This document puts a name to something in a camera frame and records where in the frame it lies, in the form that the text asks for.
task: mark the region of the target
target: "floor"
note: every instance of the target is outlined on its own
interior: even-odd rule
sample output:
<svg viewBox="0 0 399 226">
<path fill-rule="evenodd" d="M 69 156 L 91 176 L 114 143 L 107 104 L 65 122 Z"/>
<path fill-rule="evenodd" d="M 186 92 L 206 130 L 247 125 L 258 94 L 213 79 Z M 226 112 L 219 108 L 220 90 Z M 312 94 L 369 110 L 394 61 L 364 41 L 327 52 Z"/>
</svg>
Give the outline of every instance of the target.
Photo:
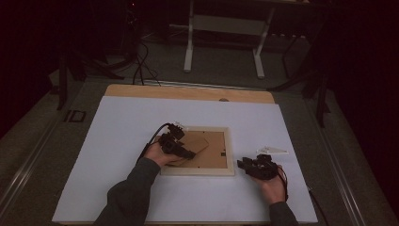
<svg viewBox="0 0 399 226">
<path fill-rule="evenodd" d="M 210 44 L 203 41 L 201 34 L 197 34 L 192 72 L 184 73 L 185 46 L 179 37 L 185 34 L 178 32 L 170 42 L 160 41 L 151 33 L 143 39 L 141 57 L 146 55 L 146 48 L 149 50 L 143 65 L 145 85 L 159 82 L 162 86 L 265 90 L 287 81 L 281 64 L 281 54 L 288 44 L 284 37 L 266 40 L 262 58 L 267 74 L 259 80 L 251 50 L 245 45 L 231 48 L 228 44 Z M 308 47 L 304 40 L 293 47 L 287 56 L 290 73 L 298 67 Z M 0 191 L 6 195 L 0 203 L 1 225 L 56 225 L 51 219 L 57 201 L 106 87 L 113 83 L 132 84 L 136 68 L 132 64 L 115 70 L 114 73 L 125 77 L 119 81 L 91 69 L 85 82 L 70 78 L 69 101 L 61 111 L 56 111 L 58 97 L 48 94 L 0 140 Z M 56 84 L 57 71 L 49 76 Z M 299 84 L 273 95 L 315 197 L 313 204 L 319 222 L 309 225 L 399 225 L 335 102 L 333 91 L 327 94 L 326 127 L 320 128 L 314 117 L 316 101 L 303 99 L 302 87 Z M 85 120 L 65 121 L 68 110 L 87 112 Z M 12 184 L 14 179 L 22 185 Z"/>
</svg>

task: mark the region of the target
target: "table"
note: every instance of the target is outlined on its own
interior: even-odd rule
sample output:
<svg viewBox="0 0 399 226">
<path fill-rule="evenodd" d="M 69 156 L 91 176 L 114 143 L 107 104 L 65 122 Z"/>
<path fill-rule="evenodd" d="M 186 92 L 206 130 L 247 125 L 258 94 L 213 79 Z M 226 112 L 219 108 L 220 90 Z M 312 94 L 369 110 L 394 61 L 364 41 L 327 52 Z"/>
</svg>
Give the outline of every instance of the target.
<svg viewBox="0 0 399 226">
<path fill-rule="evenodd" d="M 243 114 L 247 119 L 237 118 Z M 229 126 L 234 161 L 244 156 L 254 158 L 256 148 L 262 148 L 265 142 L 288 151 L 273 156 L 291 178 L 288 204 L 299 221 L 317 221 L 279 106 L 269 92 L 130 85 L 107 89 L 53 221 L 77 224 L 95 220 L 106 204 L 107 190 L 126 178 L 155 127 L 177 115 L 181 122 Z M 158 175 L 152 186 L 147 223 L 268 221 L 268 207 L 259 188 L 234 167 L 234 176 Z"/>
<path fill-rule="evenodd" d="M 259 36 L 260 37 L 259 44 L 256 48 L 253 49 L 253 57 L 258 78 L 264 79 L 261 52 L 278 4 L 309 5 L 310 2 L 308 0 L 304 1 L 263 0 L 258 2 L 265 2 L 266 4 L 270 5 L 268 7 L 265 7 L 265 13 L 267 13 L 265 21 L 217 17 L 212 15 L 198 15 L 194 12 L 194 0 L 190 0 L 190 10 L 189 10 L 189 20 L 188 20 L 188 42 L 187 42 L 187 49 L 185 52 L 184 71 L 186 73 L 191 72 L 191 64 L 192 64 L 193 51 L 194 51 L 193 32 L 195 29 L 197 29 L 197 30 Z"/>
</svg>

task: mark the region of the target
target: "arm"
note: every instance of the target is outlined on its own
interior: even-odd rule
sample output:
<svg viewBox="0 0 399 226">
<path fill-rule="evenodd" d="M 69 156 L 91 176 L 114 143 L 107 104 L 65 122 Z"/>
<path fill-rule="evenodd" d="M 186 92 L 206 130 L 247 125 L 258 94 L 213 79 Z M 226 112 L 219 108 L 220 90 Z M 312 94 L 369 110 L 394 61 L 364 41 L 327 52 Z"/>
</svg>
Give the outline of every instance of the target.
<svg viewBox="0 0 399 226">
<path fill-rule="evenodd" d="M 279 166 L 279 174 L 282 175 L 282 169 Z M 270 221 L 272 226 L 296 226 L 294 213 L 291 211 L 287 202 L 285 202 L 285 189 L 281 179 L 275 178 L 262 181 L 252 178 L 261 188 L 262 194 L 270 208 Z"/>
<path fill-rule="evenodd" d="M 166 163 L 179 159 L 176 155 L 164 154 L 159 143 L 152 144 L 127 179 L 108 191 L 106 207 L 94 225 L 143 225 L 156 175 Z"/>
</svg>

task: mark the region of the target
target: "gray sweater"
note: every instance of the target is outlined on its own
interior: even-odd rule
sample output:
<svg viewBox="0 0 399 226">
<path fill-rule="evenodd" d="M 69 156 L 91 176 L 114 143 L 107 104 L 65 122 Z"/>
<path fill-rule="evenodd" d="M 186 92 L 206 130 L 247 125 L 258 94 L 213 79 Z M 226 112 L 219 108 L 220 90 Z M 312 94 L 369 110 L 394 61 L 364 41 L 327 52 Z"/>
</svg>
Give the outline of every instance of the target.
<svg viewBox="0 0 399 226">
<path fill-rule="evenodd" d="M 143 225 L 149 210 L 151 186 L 159 170 L 155 162 L 141 158 L 125 181 L 109 189 L 107 204 L 94 225 Z M 270 205 L 270 219 L 273 226 L 298 225 L 286 202 Z"/>
</svg>

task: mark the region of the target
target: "white board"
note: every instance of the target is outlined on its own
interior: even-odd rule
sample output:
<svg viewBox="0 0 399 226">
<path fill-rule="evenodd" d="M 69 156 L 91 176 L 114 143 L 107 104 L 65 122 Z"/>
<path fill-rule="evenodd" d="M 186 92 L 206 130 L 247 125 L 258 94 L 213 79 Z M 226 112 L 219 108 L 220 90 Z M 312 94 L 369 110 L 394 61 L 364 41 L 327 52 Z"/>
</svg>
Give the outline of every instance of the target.
<svg viewBox="0 0 399 226">
<path fill-rule="evenodd" d="M 94 221 L 109 188 L 124 180 L 153 133 L 165 122 L 228 127 L 235 175 L 158 175 L 148 222 L 265 222 L 268 207 L 236 160 L 270 146 L 289 179 L 288 204 L 300 222 L 317 217 L 278 105 L 134 97 L 103 97 L 62 192 L 54 222 Z"/>
</svg>

